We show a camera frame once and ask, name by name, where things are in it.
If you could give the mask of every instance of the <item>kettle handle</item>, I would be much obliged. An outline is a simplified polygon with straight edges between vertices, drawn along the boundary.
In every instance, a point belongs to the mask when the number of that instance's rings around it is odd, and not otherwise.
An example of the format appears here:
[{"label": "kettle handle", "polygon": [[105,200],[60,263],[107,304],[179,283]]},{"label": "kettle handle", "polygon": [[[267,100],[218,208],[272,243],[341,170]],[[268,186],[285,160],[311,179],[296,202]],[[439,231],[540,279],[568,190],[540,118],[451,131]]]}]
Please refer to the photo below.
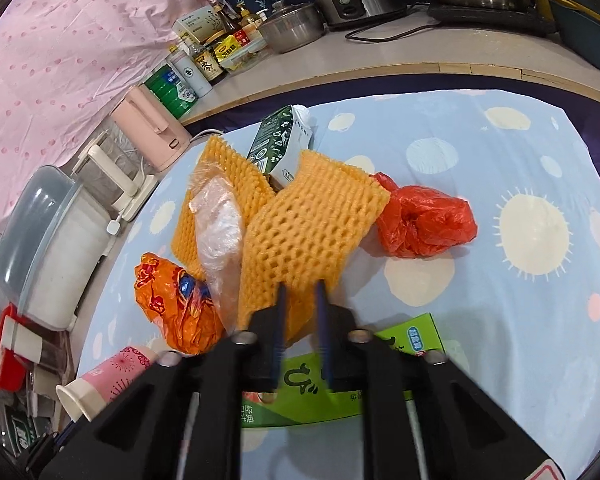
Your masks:
[{"label": "kettle handle", "polygon": [[169,121],[162,116],[151,100],[144,95],[140,87],[135,87],[127,93],[125,101],[135,108],[154,133],[161,134],[169,127]]}]

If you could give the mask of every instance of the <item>rice cooker control panel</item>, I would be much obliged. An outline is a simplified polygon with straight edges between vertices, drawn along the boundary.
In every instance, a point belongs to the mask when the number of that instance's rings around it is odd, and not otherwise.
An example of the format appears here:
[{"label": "rice cooker control panel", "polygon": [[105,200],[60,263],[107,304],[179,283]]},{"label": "rice cooker control panel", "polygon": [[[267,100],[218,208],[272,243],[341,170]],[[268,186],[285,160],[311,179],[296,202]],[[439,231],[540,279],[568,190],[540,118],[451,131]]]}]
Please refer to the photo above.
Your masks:
[{"label": "rice cooker control panel", "polygon": [[365,15],[365,6],[362,0],[331,0],[338,15],[343,20],[356,20]]}]

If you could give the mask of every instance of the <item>pink dot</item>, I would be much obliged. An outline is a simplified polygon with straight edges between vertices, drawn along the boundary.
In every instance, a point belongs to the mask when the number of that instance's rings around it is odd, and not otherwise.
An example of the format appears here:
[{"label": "pink dot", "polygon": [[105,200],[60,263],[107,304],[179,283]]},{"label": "pink dot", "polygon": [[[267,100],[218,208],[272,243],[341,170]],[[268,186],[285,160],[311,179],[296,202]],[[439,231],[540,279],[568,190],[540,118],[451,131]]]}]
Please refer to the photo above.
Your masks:
[{"label": "pink dot", "polygon": [[596,292],[587,301],[587,313],[593,322],[600,321],[600,295]]}]

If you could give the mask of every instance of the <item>white thermos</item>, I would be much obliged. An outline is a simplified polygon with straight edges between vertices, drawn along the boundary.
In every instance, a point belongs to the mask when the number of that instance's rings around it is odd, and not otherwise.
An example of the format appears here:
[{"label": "white thermos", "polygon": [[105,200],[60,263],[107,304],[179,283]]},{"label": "white thermos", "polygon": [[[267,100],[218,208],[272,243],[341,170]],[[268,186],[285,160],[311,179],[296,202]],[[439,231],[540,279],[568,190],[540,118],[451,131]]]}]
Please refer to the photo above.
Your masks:
[{"label": "white thermos", "polygon": [[198,97],[211,92],[211,85],[206,77],[198,70],[194,61],[176,45],[169,49],[171,55],[167,62],[182,76],[183,81],[191,88]]}]

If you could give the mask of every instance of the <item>blue tablecloth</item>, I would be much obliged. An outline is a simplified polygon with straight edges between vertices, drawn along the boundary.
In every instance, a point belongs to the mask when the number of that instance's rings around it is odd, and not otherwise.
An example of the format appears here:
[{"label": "blue tablecloth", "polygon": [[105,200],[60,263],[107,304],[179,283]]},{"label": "blue tablecloth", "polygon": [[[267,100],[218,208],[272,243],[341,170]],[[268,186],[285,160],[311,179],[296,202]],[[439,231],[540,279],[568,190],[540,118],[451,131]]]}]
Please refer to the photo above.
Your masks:
[{"label": "blue tablecloth", "polygon": [[[565,113],[503,91],[370,96],[310,108],[314,149],[400,186],[468,200],[478,237],[435,258],[382,255],[372,230],[336,292],[361,324],[431,312],[445,349],[574,479],[600,449],[600,178]],[[257,124],[226,135],[245,154]],[[145,251],[174,259],[203,145],[138,216],[102,293],[78,373],[159,335],[134,301]],[[290,352],[308,351],[307,341]],[[245,480],[361,479],[360,418],[244,432]]]}]

